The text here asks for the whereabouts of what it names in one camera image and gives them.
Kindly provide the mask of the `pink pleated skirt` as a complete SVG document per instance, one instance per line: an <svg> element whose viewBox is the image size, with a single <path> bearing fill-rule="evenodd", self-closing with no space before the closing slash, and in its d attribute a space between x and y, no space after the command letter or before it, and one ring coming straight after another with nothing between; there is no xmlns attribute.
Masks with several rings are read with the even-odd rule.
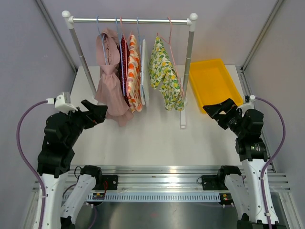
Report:
<svg viewBox="0 0 305 229"><path fill-rule="evenodd" d="M95 99L108 106L107 119L116 121L119 126L125 126L128 121L133 119L133 114L124 99L121 88L118 35L117 32L109 28L104 29L102 35L105 36L104 47L108 64L105 65L102 43L98 35L96 38L96 60L100 67L100 80Z"/></svg>

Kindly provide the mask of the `lemon print skirt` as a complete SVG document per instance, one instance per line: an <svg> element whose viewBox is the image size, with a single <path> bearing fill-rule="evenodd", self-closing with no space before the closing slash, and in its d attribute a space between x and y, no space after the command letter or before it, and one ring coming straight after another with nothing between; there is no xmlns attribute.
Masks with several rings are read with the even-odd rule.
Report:
<svg viewBox="0 0 305 229"><path fill-rule="evenodd" d="M159 36L156 37L153 45L149 76L151 87L158 89L163 96L165 109L182 111L184 101L178 75Z"/></svg>

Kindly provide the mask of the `red polka dot skirt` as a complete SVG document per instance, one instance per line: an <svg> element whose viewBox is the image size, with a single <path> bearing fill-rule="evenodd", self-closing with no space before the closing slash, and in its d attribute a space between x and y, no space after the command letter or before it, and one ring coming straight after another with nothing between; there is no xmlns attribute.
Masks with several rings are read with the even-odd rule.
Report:
<svg viewBox="0 0 305 229"><path fill-rule="evenodd" d="M127 95L127 72L128 72L129 49L128 49L127 40L123 34L121 37L120 52L121 52L121 69L122 69L122 81L121 81L122 92L127 105L130 106Z"/></svg>

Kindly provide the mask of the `pink wire hanger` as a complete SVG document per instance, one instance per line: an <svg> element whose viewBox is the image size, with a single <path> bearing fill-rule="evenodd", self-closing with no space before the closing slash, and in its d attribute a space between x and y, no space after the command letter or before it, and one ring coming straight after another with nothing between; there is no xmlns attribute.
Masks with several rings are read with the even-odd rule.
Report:
<svg viewBox="0 0 305 229"><path fill-rule="evenodd" d="M180 85L181 85L181 80L180 80L180 77L179 77L179 74L178 74L178 71L177 71L175 58L174 58L174 54L173 54L173 50L172 50L172 29L173 29L173 26L172 26L172 23L170 23L170 32L169 32L169 37L168 37L167 40L164 37L162 37L160 34L157 34L157 36L159 36L161 38L161 40L163 41L165 50L167 51L167 53L169 55L171 63L175 67L175 70L176 70L177 75L178 75L178 80L179 80Z"/></svg>
<svg viewBox="0 0 305 229"><path fill-rule="evenodd" d="M122 17L120 17L120 29L121 29L121 38L124 36L123 26L122 26Z"/></svg>

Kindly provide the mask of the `white skirt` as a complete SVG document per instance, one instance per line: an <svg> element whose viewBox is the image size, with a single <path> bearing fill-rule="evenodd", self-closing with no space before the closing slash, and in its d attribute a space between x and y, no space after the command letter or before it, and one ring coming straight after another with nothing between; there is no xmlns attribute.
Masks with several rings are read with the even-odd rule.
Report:
<svg viewBox="0 0 305 229"><path fill-rule="evenodd" d="M149 56L147 50L146 40L142 41L142 64L141 64L141 100L142 104L145 106L149 105Z"/></svg>

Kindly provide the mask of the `orange floral skirt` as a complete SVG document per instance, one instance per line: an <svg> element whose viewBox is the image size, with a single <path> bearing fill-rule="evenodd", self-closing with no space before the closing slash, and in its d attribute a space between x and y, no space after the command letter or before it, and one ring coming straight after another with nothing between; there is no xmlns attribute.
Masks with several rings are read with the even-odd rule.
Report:
<svg viewBox="0 0 305 229"><path fill-rule="evenodd" d="M132 113L142 110L140 93L141 85L141 61L138 41L134 34L129 36L129 54L127 62L127 98Z"/></svg>

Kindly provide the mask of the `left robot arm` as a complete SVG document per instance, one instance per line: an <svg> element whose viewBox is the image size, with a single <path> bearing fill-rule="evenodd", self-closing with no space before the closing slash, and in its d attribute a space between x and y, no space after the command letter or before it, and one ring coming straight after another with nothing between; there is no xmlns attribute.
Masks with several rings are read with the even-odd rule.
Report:
<svg viewBox="0 0 305 229"><path fill-rule="evenodd" d="M73 146L83 130L103 123L108 107L83 100L86 111L65 101L55 100L58 113L49 116L44 129L42 150L38 155L39 200L41 211L36 215L37 229L73 229L76 218L92 189L103 185L102 171L96 166L84 166L74 190L62 203L64 185L71 161Z"/></svg>

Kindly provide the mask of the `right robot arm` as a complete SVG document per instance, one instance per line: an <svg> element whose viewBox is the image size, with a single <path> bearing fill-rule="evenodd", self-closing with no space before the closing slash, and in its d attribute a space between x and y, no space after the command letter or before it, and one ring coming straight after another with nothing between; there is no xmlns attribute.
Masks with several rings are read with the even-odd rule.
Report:
<svg viewBox="0 0 305 229"><path fill-rule="evenodd" d="M221 166L215 176L202 175L201 185L205 191L229 191L231 196L222 196L221 204L236 208L238 229L284 229L271 198L267 168L274 158L268 157L261 138L264 114L254 108L256 100L258 97L250 95L241 106L230 98L203 106L222 129L236 135L235 149L245 174L237 166Z"/></svg>

